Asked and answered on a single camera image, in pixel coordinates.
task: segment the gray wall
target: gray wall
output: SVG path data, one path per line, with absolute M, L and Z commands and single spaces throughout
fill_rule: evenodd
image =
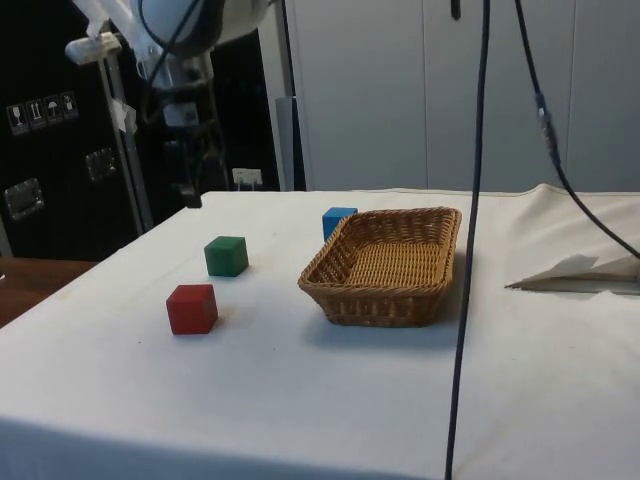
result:
M 289 0 L 308 185 L 469 189 L 481 2 Z M 640 2 L 527 0 L 540 81 L 579 190 L 640 190 Z M 556 183 L 513 0 L 493 0 L 483 189 Z

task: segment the sticker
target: sticker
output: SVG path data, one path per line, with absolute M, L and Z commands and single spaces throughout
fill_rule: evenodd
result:
M 27 114 L 22 103 L 7 107 L 7 116 L 9 117 L 11 133 L 13 133 L 14 135 L 29 133 L 29 122 L 27 120 Z
M 62 115 L 62 105 L 60 104 L 60 97 L 58 97 L 58 95 L 45 97 L 44 108 L 49 125 L 54 125 L 64 120 L 64 116 Z
M 47 119 L 45 118 L 44 107 L 42 100 L 31 100 L 27 102 L 27 118 L 29 119 L 29 125 L 32 130 L 38 128 L 44 128 L 47 126 Z
M 62 100 L 62 114 L 64 118 L 70 120 L 72 118 L 78 118 L 78 105 L 76 104 L 76 97 L 73 92 L 64 92 L 60 94 Z

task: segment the wire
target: wire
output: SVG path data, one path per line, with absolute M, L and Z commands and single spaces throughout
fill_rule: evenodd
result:
M 551 162 L 556 170 L 560 183 L 567 191 L 569 196 L 573 199 L 575 204 L 582 210 L 582 212 L 591 220 L 600 230 L 602 230 L 609 238 L 624 248 L 627 252 L 640 260 L 640 252 L 625 242 L 622 238 L 616 235 L 609 227 L 607 227 L 602 221 L 594 215 L 594 213 L 587 208 L 587 206 L 580 200 L 576 192 L 571 187 L 567 176 L 562 169 L 562 161 L 560 159 L 560 152 L 558 149 L 558 141 L 553 126 L 551 115 L 547 109 L 547 105 L 544 99 L 544 95 L 540 90 L 540 83 L 538 82 L 538 74 L 536 72 L 536 66 L 533 62 L 533 55 L 531 54 L 531 46 L 529 45 L 529 35 L 527 33 L 527 25 L 524 19 L 524 12 L 522 10 L 522 3 L 520 0 L 515 0 L 516 11 L 518 13 L 518 23 L 520 24 L 520 34 L 522 36 L 522 45 L 524 47 L 525 55 L 527 56 L 527 65 L 529 66 L 529 74 L 531 76 L 531 82 L 536 94 L 536 104 L 538 106 L 538 116 L 542 124 L 542 130 L 545 134 L 547 141 L 547 148 L 549 150 L 549 156 Z
M 155 66 L 153 67 L 153 70 L 151 71 L 151 75 L 147 78 L 147 83 L 142 92 L 142 102 L 141 102 L 142 106 L 140 108 L 141 114 L 142 114 L 142 121 L 146 124 L 153 123 L 158 118 L 160 118 L 160 116 L 162 115 L 162 110 L 164 109 L 164 106 L 170 103 L 170 100 L 165 100 L 165 102 L 162 102 L 160 104 L 160 106 L 158 107 L 158 110 L 153 115 L 151 116 L 149 115 L 148 107 L 149 107 L 149 100 L 151 99 L 151 88 L 153 86 L 153 82 L 156 80 L 158 74 L 160 73 L 160 70 L 162 69 L 162 67 L 164 66 L 164 63 L 167 60 L 167 57 L 171 53 L 171 50 L 178 42 L 178 37 L 184 30 L 184 27 L 189 21 L 189 18 L 191 18 L 191 14 L 194 12 L 194 10 L 196 9 L 200 1 L 201 0 L 191 0 L 191 3 L 189 4 L 187 11 L 185 12 L 184 16 L 180 20 L 180 23 L 176 27 L 175 32 L 173 32 L 173 35 L 171 35 L 171 38 L 169 38 L 169 41 L 167 42 L 167 44 L 162 46 L 163 47 L 162 54 L 160 55 L 160 58 L 158 58 L 158 61 L 156 62 Z M 151 32 L 152 30 L 149 28 L 149 25 L 147 24 L 147 20 L 144 16 L 144 9 L 142 8 L 143 2 L 144 0 L 138 0 L 138 13 L 140 15 L 140 21 L 142 22 L 142 25 L 144 26 L 144 28 L 148 32 Z
M 451 16 L 454 20 L 460 20 L 460 17 L 462 17 L 460 0 L 451 0 Z
M 469 220 L 469 234 L 467 237 L 467 252 L 465 258 L 464 289 L 462 293 L 462 308 L 460 325 L 458 326 L 458 341 L 456 358 L 453 369 L 453 386 L 451 391 L 451 413 L 449 416 L 449 438 L 447 441 L 447 463 L 445 480 L 453 478 L 453 454 L 456 444 L 456 429 L 458 425 L 458 403 L 460 399 L 460 377 L 462 374 L 462 356 L 464 353 L 464 339 L 467 332 L 469 316 L 469 302 L 471 298 L 471 279 L 473 276 L 473 252 L 478 223 L 478 207 L 480 203 L 480 181 L 482 178 L 482 153 L 484 136 L 484 103 L 485 85 L 487 80 L 487 63 L 489 59 L 489 34 L 491 26 L 491 0 L 483 0 L 482 15 L 482 46 L 480 54 L 480 69 L 478 73 L 478 98 L 476 110 L 476 151 L 473 171 L 473 193 L 471 197 L 471 218 Z

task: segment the metal pole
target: metal pole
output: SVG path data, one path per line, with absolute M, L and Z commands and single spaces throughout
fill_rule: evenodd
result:
M 109 113 L 111 115 L 111 126 L 113 128 L 113 135 L 116 141 L 116 147 L 118 149 L 118 156 L 120 157 L 120 164 L 122 166 L 122 175 L 124 176 L 124 183 L 127 186 L 127 193 L 129 194 L 129 203 L 131 205 L 131 213 L 133 214 L 133 220 L 136 224 L 136 231 L 138 236 L 144 233 L 142 226 L 142 219 L 140 217 L 140 211 L 138 210 L 138 203 L 136 201 L 136 194 L 131 181 L 131 174 L 129 173 L 129 166 L 127 157 L 122 146 L 122 138 L 120 137 L 120 129 L 116 123 L 114 111 L 113 111 L 113 96 L 111 95 L 111 87 L 109 86 L 109 78 L 107 77 L 107 69 L 105 67 L 105 61 L 98 61 L 98 67 L 100 68 L 100 78 L 102 79 L 102 86 L 104 89 L 104 97 L 109 107 Z
M 13 252 L 11 251 L 11 244 L 9 243 L 9 237 L 7 236 L 7 231 L 4 229 L 4 223 L 2 223 L 2 218 L 0 217 L 0 255 L 3 257 L 13 257 Z
M 122 104 L 126 104 L 120 66 L 118 65 L 118 59 L 114 55 L 109 55 L 107 57 L 107 76 L 111 80 L 114 98 L 122 102 Z M 147 232 L 153 228 L 153 217 L 151 215 L 151 207 L 149 206 L 149 197 L 147 196 L 144 176 L 142 175 L 142 168 L 140 166 L 140 157 L 138 157 L 138 149 L 136 148 L 136 141 L 134 138 L 135 132 L 128 123 L 125 123 L 125 125 L 124 145 L 127 153 L 127 160 L 129 162 L 129 168 L 131 169 L 133 188 L 140 208 L 142 225 L 145 232 Z

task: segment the table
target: table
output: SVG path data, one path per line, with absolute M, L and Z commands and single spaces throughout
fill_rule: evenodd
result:
M 503 288 L 523 211 L 566 200 L 549 191 L 480 202 L 457 479 L 640 470 L 640 302 Z M 585 202 L 599 211 L 620 198 Z M 640 211 L 640 196 L 624 198 Z M 296 281 L 323 244 L 329 207 L 446 205 L 466 223 L 469 196 L 243 192 L 203 202 L 0 330 L 0 478 L 442 478 L 466 226 L 432 327 L 334 326 Z M 247 239 L 251 268 L 237 279 L 207 276 L 203 247 L 218 235 Z M 209 282 L 222 323 L 173 337 L 166 298 Z
M 93 268 L 93 262 L 0 258 L 0 328 Z

